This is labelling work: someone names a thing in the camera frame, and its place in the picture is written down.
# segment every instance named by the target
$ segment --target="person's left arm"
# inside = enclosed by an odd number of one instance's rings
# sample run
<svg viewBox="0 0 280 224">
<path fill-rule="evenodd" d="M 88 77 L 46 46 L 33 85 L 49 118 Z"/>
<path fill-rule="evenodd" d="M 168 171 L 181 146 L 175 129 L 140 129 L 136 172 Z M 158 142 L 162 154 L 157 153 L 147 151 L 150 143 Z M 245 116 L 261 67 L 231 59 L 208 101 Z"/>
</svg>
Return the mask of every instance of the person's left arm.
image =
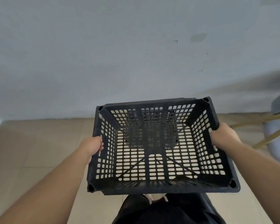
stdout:
<svg viewBox="0 0 280 224">
<path fill-rule="evenodd" d="M 101 137 L 84 138 L 70 156 L 0 217 L 0 224 L 67 223 L 86 165 L 102 149 Z"/>
</svg>

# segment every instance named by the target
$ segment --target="person's right arm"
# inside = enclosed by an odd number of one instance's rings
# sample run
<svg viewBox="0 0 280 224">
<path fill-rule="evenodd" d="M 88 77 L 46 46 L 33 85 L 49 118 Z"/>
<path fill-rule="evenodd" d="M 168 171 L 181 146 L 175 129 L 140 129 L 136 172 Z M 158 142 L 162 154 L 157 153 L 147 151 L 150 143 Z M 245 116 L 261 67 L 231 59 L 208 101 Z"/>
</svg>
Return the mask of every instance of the person's right arm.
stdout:
<svg viewBox="0 0 280 224">
<path fill-rule="evenodd" d="M 213 145 L 224 150 L 274 224 L 280 224 L 280 163 L 241 143 L 236 132 L 221 123 L 211 132 Z"/>
</svg>

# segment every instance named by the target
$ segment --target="crate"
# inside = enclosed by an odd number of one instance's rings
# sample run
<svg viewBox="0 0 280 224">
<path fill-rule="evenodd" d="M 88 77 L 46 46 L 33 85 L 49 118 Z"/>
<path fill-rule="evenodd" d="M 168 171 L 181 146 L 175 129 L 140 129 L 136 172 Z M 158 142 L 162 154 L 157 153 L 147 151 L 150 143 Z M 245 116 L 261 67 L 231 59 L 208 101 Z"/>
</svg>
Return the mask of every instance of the crate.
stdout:
<svg viewBox="0 0 280 224">
<path fill-rule="evenodd" d="M 218 126 L 210 97 L 98 106 L 93 136 L 104 149 L 89 164 L 88 192 L 239 192 L 232 160 L 211 144 Z"/>
</svg>

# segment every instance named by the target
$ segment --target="floor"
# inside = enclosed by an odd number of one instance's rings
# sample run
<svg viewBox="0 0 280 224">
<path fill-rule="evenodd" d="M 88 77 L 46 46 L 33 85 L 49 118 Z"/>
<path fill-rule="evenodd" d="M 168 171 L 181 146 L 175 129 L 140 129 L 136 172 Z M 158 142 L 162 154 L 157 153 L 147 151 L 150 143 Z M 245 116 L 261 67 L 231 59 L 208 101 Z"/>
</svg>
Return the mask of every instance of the floor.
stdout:
<svg viewBox="0 0 280 224">
<path fill-rule="evenodd" d="M 228 124 L 254 119 L 259 114 L 219 115 Z M 6 121 L 0 126 L 0 215 L 23 193 L 73 152 L 83 137 L 92 135 L 93 119 Z M 261 127 L 239 128 L 242 141 L 263 138 Z M 268 154 L 265 148 L 262 153 Z M 226 223 L 272 223 L 238 173 L 241 191 L 209 194 Z M 68 223 L 112 223 L 126 195 L 87 193 L 86 171 Z"/>
</svg>

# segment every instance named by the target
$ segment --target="hand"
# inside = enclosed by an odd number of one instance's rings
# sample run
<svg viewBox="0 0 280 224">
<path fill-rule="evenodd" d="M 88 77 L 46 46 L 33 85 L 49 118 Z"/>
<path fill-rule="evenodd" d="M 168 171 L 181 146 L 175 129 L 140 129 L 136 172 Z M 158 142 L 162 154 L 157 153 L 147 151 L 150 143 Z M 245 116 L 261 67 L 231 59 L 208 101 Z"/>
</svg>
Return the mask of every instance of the hand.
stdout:
<svg viewBox="0 0 280 224">
<path fill-rule="evenodd" d="M 91 161 L 92 156 L 99 150 L 99 155 L 101 150 L 103 150 L 103 139 L 102 136 L 97 137 L 86 137 L 84 138 L 79 147 L 79 150 L 84 150 L 89 156 L 89 162 Z"/>
<path fill-rule="evenodd" d="M 220 123 L 219 128 L 213 131 L 209 128 L 212 144 L 226 152 L 235 143 L 241 143 L 237 133 L 226 123 Z"/>
</svg>

